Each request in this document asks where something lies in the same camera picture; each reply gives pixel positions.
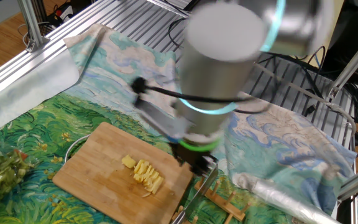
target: wooden utensil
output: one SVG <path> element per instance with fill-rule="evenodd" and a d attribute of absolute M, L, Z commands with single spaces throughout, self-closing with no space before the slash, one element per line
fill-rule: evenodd
<path fill-rule="evenodd" d="M 130 155 L 156 168 L 163 184 L 155 195 L 133 179 L 121 164 Z M 53 183 L 120 223 L 169 223 L 193 174 L 166 152 L 108 124 L 101 123 L 82 148 L 60 169 Z"/>

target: metal grate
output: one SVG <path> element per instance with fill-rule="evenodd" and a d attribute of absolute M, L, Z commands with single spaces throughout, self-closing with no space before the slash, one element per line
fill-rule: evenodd
<path fill-rule="evenodd" d="M 170 6 L 163 5 L 160 1 L 145 0 L 122 0 L 122 1 L 97 1 L 87 9 L 83 10 L 73 19 L 51 32 L 50 38 L 42 49 L 30 54 L 22 52 L 17 57 L 0 68 L 0 88 L 9 85 L 27 72 L 34 69 L 43 62 L 50 60 L 66 49 L 62 39 L 74 36 L 86 31 L 92 24 L 99 23 L 116 29 L 124 35 L 145 44 L 159 52 L 174 51 L 180 66 L 181 50 L 174 45 L 168 37 L 169 25 L 182 18 L 180 13 L 172 12 Z M 183 28 L 186 21 L 179 23 L 172 29 L 171 35 L 177 43 L 183 42 Z M 279 66 L 277 75 L 304 88 L 311 88 L 305 78 L 304 71 L 297 65 L 286 60 L 277 59 Z M 273 71 L 273 62 L 267 60 L 262 64 Z M 318 77 L 316 84 L 323 90 L 331 81 Z M 269 89 L 273 87 L 273 80 L 270 76 L 259 71 L 253 71 L 250 80 L 247 82 L 244 91 L 264 100 L 270 100 Z M 343 146 L 348 147 L 350 131 L 347 122 L 341 115 L 330 111 L 326 106 L 321 106 L 316 100 L 309 99 L 304 94 L 288 87 L 282 86 L 276 96 L 274 103 L 278 106 L 295 111 L 304 112 L 309 106 L 316 105 L 317 110 L 308 115 L 308 119 L 328 136 L 337 140 Z M 352 111 L 353 105 L 351 96 L 342 91 L 333 101 L 341 105 L 346 111 Z"/>

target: painted fabric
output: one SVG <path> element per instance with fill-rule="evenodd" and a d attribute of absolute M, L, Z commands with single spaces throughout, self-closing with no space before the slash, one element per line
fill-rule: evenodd
<path fill-rule="evenodd" d="M 176 90 L 172 81 L 175 54 L 156 52 L 98 24 L 65 42 L 82 73 L 78 83 L 0 128 L 1 141 L 42 161 L 0 203 L 0 223 L 117 223 L 52 183 L 62 166 L 59 158 L 74 141 L 92 133 L 102 122 L 170 152 L 167 140 L 135 112 L 135 94 L 129 85 L 142 76 L 150 85 Z M 150 92 L 146 100 L 173 116 L 173 98 Z M 244 107 L 257 110 L 263 104 Z M 242 223 L 297 221 L 247 190 L 238 189 L 239 177 L 272 180 L 331 213 L 341 184 L 352 175 L 349 164 L 355 157 L 302 116 L 277 106 L 264 114 L 234 114 L 214 156 L 221 169 L 218 194 L 228 198 L 236 190 L 232 200 L 236 207 L 251 203 Z M 189 186 L 182 205 L 194 196 L 197 180 Z M 224 223 L 227 217 L 206 198 L 191 219 L 194 215 L 199 217 L 198 223 Z"/>

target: yellow food slice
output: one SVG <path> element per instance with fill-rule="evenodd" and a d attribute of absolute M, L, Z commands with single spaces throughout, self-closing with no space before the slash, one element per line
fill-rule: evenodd
<path fill-rule="evenodd" d="M 163 180 L 164 178 L 158 177 L 158 179 L 155 180 L 155 182 L 153 182 L 153 191 L 152 191 L 153 194 L 157 193 L 157 190 L 160 188 L 160 185 L 162 184 Z"/>
<path fill-rule="evenodd" d="M 137 164 L 129 155 L 122 158 L 122 163 L 128 168 L 134 168 L 134 179 L 138 183 L 142 183 L 144 188 L 153 194 L 157 193 L 164 178 L 160 176 L 151 165 L 149 161 L 141 159 Z"/>
<path fill-rule="evenodd" d="M 140 174 L 145 174 L 146 171 L 147 171 L 147 164 L 146 163 L 143 163 L 142 165 L 140 165 L 140 169 L 139 171 L 137 171 L 137 173 L 140 175 Z"/>
<path fill-rule="evenodd" d="M 132 169 L 136 165 L 136 161 L 131 158 L 129 155 L 126 155 L 124 158 L 121 159 L 122 164 L 124 164 L 126 167 Z"/>
<path fill-rule="evenodd" d="M 137 163 L 137 165 L 136 165 L 136 167 L 135 167 L 135 171 L 134 171 L 135 174 L 137 174 L 137 172 L 139 171 L 140 166 L 143 164 L 143 162 L 144 162 L 144 160 L 141 159 L 141 160 Z"/>

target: wooden stick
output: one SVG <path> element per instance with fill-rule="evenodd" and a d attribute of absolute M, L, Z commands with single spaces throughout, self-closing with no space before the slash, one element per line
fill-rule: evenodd
<path fill-rule="evenodd" d="M 198 220 L 198 216 L 195 216 L 191 224 L 196 224 Z"/>
<path fill-rule="evenodd" d="M 246 210 L 248 210 L 248 208 L 251 206 L 251 203 L 250 202 L 248 202 L 248 204 L 247 205 L 245 205 L 244 206 L 244 208 L 242 208 L 241 209 L 241 211 L 240 211 L 240 213 L 244 213 L 244 212 L 246 212 Z"/>
<path fill-rule="evenodd" d="M 234 196 L 236 196 L 235 191 L 233 191 L 232 194 L 230 194 L 229 198 L 226 200 L 224 204 L 227 205 L 228 203 L 230 203 L 230 201 L 234 198 Z"/>
<path fill-rule="evenodd" d="M 231 218 L 233 218 L 233 214 L 230 213 L 230 215 L 228 216 L 228 218 L 226 219 L 226 221 L 224 222 L 224 224 L 229 224 L 231 221 Z"/>
<path fill-rule="evenodd" d="M 221 184 L 221 182 L 220 182 L 220 181 L 216 181 L 216 184 L 215 184 L 214 190 L 213 190 L 212 193 L 211 193 L 211 196 L 215 196 L 216 191 L 218 190 L 219 184 Z"/>
<path fill-rule="evenodd" d="M 178 212 L 176 212 L 175 214 L 173 214 L 173 216 L 172 216 L 172 220 L 175 220 L 177 217 L 178 217 L 178 215 L 179 215 L 179 213 L 181 212 L 181 211 L 183 211 L 183 206 L 179 206 L 179 209 L 178 209 Z"/>

